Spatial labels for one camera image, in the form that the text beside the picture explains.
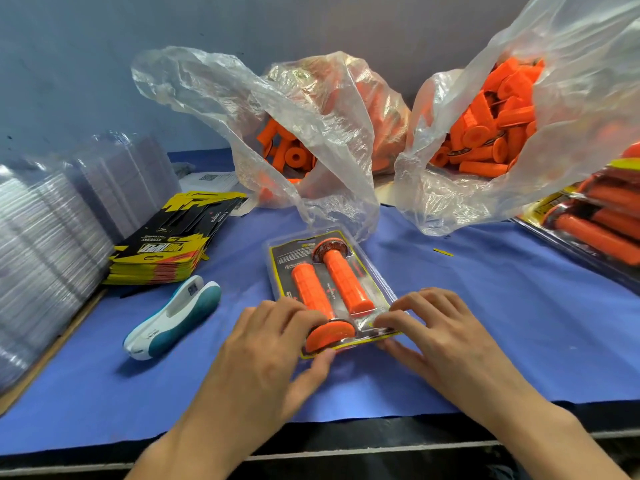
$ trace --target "person's right hand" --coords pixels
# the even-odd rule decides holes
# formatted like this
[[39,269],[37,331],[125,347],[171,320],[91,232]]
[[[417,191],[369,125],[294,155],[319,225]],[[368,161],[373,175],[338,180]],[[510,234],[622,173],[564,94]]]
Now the person's right hand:
[[[405,310],[414,311],[424,324]],[[548,404],[453,291],[425,288],[409,293],[379,315],[375,325],[409,337],[421,354],[394,339],[379,342],[380,348],[494,435],[513,415]]]

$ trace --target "plastic bag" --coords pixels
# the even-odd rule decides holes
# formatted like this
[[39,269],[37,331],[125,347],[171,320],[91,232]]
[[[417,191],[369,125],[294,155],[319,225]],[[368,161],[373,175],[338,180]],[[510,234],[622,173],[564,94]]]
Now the plastic bag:
[[[640,137],[640,0],[531,0],[464,70],[437,73],[416,97],[396,160],[397,208],[421,232],[514,217],[579,181]],[[543,58],[538,131],[508,174],[490,182],[427,165],[496,62]]]
[[[390,155],[404,144],[408,110],[363,60],[336,52],[276,64],[258,77],[232,55],[167,47],[139,54],[131,70],[142,95],[193,114],[226,138],[240,182],[253,191],[267,189],[273,207],[295,205],[310,226],[341,224],[358,241],[375,230],[372,152],[376,148],[385,161],[376,168],[391,168]],[[367,104],[387,131],[380,140]],[[268,116],[318,160],[298,185],[262,156],[255,136]]]

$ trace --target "blue wall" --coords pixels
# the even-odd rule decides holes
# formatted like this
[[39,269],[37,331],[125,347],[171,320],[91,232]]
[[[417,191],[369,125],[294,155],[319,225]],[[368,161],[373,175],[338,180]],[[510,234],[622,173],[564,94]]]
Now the blue wall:
[[167,45],[235,54],[259,73],[344,50],[411,100],[433,72],[468,63],[528,0],[1,1],[0,155],[63,150],[106,129],[151,132],[167,151],[226,146],[138,94],[133,56]]

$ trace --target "blue table cover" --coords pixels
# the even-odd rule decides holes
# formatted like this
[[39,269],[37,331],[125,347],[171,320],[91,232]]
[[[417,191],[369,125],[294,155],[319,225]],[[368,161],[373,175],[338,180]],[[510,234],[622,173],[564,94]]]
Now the blue table cover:
[[[189,159],[200,171],[230,169],[228,151]],[[0,455],[140,440],[170,428],[242,309],[272,298],[262,243],[302,229],[295,209],[229,218],[208,250],[211,259],[197,270],[222,287],[220,307],[161,360],[129,359],[122,340],[177,285],[125,299],[122,291],[111,293],[0,418]],[[547,398],[640,399],[640,299],[516,224],[434,238],[383,207],[378,231],[363,249],[398,296],[427,286],[459,293]],[[294,420],[453,411],[423,380],[368,344],[336,357],[327,382]]]

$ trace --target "table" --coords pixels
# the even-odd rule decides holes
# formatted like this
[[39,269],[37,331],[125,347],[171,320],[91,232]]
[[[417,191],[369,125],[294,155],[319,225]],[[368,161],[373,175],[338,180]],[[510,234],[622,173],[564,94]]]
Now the table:
[[[174,161],[185,159],[199,166],[198,170],[210,169],[212,161],[215,162],[215,170],[232,169],[228,150],[172,155]],[[571,409],[596,438],[640,436],[640,401],[563,405]],[[0,475],[129,468],[152,439],[0,456]],[[460,413],[291,423],[263,445],[251,460],[450,449],[490,444],[495,444],[491,435]]]

